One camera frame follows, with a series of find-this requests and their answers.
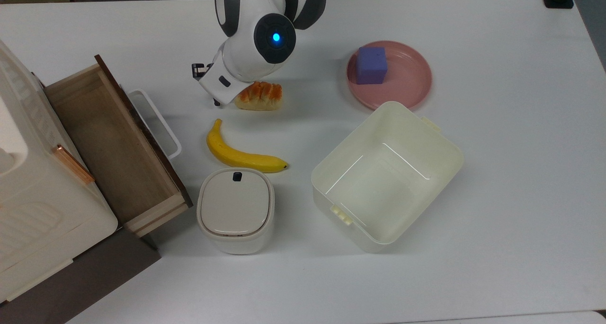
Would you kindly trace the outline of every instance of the container lid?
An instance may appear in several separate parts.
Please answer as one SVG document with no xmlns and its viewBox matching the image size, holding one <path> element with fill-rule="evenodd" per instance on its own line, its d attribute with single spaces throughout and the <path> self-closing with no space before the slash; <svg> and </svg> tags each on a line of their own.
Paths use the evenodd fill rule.
<svg viewBox="0 0 606 324">
<path fill-rule="evenodd" d="M 205 182 L 198 207 L 201 222 L 210 233 L 249 235 L 267 222 L 270 188 L 253 171 L 217 171 Z"/>
</svg>

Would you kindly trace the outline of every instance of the banana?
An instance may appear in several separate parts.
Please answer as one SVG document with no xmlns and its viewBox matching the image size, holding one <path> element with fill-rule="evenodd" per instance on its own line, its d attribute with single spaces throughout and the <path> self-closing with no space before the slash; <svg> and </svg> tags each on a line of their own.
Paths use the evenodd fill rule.
<svg viewBox="0 0 606 324">
<path fill-rule="evenodd" d="M 221 119 L 214 121 L 213 128 L 206 136 L 206 145 L 218 160 L 229 166 L 249 167 L 265 173 L 279 172 L 288 167 L 280 158 L 238 151 L 225 144 L 220 132 L 221 122 Z"/>
</svg>

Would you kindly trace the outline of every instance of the purple sponge block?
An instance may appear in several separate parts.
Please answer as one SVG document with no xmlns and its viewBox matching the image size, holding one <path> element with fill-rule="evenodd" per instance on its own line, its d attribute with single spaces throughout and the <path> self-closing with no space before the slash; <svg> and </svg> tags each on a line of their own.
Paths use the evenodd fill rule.
<svg viewBox="0 0 606 324">
<path fill-rule="evenodd" d="M 361 47 L 357 52 L 356 81 L 359 85 L 382 84 L 387 74 L 383 47 Z"/>
</svg>

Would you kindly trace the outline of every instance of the open drawer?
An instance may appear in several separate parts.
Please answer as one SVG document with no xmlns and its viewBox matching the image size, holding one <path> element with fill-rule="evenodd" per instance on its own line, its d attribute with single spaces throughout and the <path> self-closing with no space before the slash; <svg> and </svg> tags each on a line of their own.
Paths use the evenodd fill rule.
<svg viewBox="0 0 606 324">
<path fill-rule="evenodd" d="M 95 59 L 44 92 L 119 222 L 141 237 L 189 208 L 191 199 L 124 91 Z"/>
</svg>

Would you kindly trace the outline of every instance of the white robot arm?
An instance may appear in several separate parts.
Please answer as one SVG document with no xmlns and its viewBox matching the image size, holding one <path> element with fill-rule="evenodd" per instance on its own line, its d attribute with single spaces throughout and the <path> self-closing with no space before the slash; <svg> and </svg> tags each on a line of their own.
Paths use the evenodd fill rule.
<svg viewBox="0 0 606 324">
<path fill-rule="evenodd" d="M 194 78 L 215 104 L 228 104 L 284 65 L 296 44 L 294 29 L 314 24 L 325 4 L 326 0 L 215 0 L 219 25 L 229 38 L 212 63 L 192 65 Z"/>
</svg>

